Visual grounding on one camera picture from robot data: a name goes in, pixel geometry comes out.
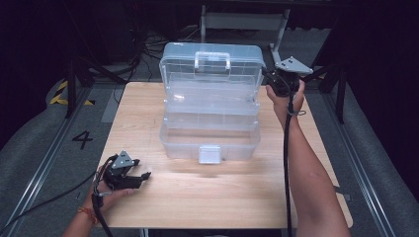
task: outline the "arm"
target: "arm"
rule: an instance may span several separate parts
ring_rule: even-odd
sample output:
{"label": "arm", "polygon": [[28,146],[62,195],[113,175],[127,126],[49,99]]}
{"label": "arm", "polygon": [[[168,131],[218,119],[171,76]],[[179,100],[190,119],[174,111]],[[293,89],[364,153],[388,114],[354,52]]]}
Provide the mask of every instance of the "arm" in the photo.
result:
{"label": "arm", "polygon": [[[108,191],[109,188],[107,185],[102,181],[99,183],[98,190],[100,192]],[[92,203],[92,193],[93,193],[93,187],[90,189],[88,195],[86,196],[86,199],[83,202],[82,207],[89,208],[93,215],[93,203]],[[118,190],[113,191],[110,195],[104,197],[104,205],[101,207],[101,211],[104,212],[108,208],[110,208],[115,202],[117,202],[122,197],[131,195],[133,193],[132,189],[127,190]],[[65,230],[63,237],[83,237],[83,236],[89,236],[90,230],[92,229],[94,223],[92,218],[88,215],[86,212],[76,212],[74,215],[73,220],[68,225],[67,229]]]}
{"label": "arm", "polygon": [[[277,97],[268,85],[268,97],[274,102],[274,111],[285,126],[289,98]],[[304,83],[293,101],[294,110],[300,110]],[[290,187],[298,216],[297,236],[350,236],[348,226],[333,184],[323,165],[308,144],[296,116],[290,122],[289,138]]]}

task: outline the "clear plastic box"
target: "clear plastic box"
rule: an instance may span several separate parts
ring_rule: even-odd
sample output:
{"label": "clear plastic box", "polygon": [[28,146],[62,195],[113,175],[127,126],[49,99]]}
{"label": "clear plastic box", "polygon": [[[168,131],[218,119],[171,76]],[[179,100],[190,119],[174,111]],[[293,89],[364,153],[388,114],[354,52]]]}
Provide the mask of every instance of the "clear plastic box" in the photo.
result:
{"label": "clear plastic box", "polygon": [[160,61],[167,96],[160,138],[167,155],[202,163],[250,158],[260,140],[263,66],[255,45],[168,43]]}

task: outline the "bracelet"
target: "bracelet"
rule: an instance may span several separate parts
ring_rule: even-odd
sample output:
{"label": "bracelet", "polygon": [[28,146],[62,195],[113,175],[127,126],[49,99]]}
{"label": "bracelet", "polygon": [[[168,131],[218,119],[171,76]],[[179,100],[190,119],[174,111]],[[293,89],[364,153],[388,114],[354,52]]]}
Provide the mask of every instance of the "bracelet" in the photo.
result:
{"label": "bracelet", "polygon": [[83,207],[83,206],[80,206],[77,209],[77,212],[85,212],[89,216],[89,218],[93,221],[94,224],[97,224],[98,223],[98,218],[93,213],[92,209],[86,208],[86,207]]}

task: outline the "wooden table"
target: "wooden table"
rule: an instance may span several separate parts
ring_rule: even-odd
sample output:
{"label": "wooden table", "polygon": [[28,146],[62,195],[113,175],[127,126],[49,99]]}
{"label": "wooden table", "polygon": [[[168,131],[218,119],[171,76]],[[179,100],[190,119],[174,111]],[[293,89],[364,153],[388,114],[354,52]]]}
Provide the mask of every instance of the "wooden table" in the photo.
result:
{"label": "wooden table", "polygon": [[[171,159],[159,139],[165,98],[162,83],[130,82],[126,85],[100,165],[125,150],[141,166],[128,173],[150,179],[109,209],[111,227],[123,228],[286,228],[283,132],[272,102],[261,87],[259,124],[261,142],[248,161],[223,161],[202,165],[198,159]],[[308,142],[339,187],[307,104],[299,118]],[[337,195],[348,226],[353,220],[341,195]],[[293,225],[297,225],[295,208]]]}

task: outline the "box lid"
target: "box lid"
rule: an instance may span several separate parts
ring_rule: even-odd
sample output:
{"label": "box lid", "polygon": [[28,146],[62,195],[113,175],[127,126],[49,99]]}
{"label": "box lid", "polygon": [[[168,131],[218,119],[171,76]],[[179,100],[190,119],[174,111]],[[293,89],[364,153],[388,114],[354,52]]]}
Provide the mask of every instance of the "box lid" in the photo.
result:
{"label": "box lid", "polygon": [[264,66],[256,45],[170,42],[160,61],[166,110],[255,115]]}

